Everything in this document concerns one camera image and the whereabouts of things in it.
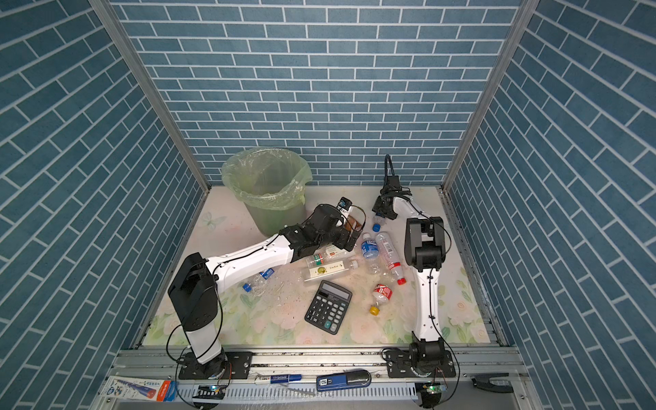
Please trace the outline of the brown cafe bottle white swirl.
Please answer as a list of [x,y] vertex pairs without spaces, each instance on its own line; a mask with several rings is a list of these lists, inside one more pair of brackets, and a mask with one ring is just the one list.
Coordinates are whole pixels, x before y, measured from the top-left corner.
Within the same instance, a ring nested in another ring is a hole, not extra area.
[[355,217],[349,216],[347,222],[345,223],[345,228],[350,233],[348,236],[349,243],[356,243],[360,237],[360,234],[363,230],[363,224],[359,222]]

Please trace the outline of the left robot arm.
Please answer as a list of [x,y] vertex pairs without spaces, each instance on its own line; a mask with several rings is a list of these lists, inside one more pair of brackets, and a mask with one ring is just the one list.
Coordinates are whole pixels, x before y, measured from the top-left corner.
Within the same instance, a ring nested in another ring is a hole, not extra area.
[[198,365],[227,361],[220,344],[220,294],[265,271],[290,264],[328,245],[351,251],[366,224],[350,214],[362,208],[343,197],[338,205],[321,203],[306,220],[290,225],[259,244],[223,256],[205,258],[193,253],[184,258],[167,295]]

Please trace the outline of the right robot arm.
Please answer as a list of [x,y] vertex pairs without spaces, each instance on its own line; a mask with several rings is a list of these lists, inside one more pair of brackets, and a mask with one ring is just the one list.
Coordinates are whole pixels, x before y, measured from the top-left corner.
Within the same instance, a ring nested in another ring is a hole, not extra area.
[[402,255],[417,277],[418,314],[417,325],[412,331],[411,355],[415,361],[435,361],[445,351],[438,325],[437,287],[451,237],[443,219],[425,213],[414,201],[410,189],[402,186],[396,175],[384,177],[383,188],[372,211],[386,220],[405,222]]

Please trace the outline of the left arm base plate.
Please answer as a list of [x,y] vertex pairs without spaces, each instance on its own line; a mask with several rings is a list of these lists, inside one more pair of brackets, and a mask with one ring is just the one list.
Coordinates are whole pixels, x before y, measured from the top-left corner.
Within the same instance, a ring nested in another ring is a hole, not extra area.
[[247,379],[253,359],[253,353],[225,352],[214,359],[201,364],[190,352],[183,356],[178,377],[182,380],[201,379]]

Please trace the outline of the small blue label bottle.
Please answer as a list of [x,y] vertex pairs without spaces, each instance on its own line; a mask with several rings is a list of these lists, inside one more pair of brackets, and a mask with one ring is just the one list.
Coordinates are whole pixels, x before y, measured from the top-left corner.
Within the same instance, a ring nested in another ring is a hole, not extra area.
[[382,215],[374,215],[372,219],[372,230],[374,232],[379,232],[385,223],[385,218]]

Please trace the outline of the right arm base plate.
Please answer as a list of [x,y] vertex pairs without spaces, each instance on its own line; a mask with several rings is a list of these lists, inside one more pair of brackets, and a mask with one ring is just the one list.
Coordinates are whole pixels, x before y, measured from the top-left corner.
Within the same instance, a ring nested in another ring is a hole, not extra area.
[[454,378],[457,376],[454,360],[449,351],[423,357],[400,348],[383,348],[380,352],[391,379]]

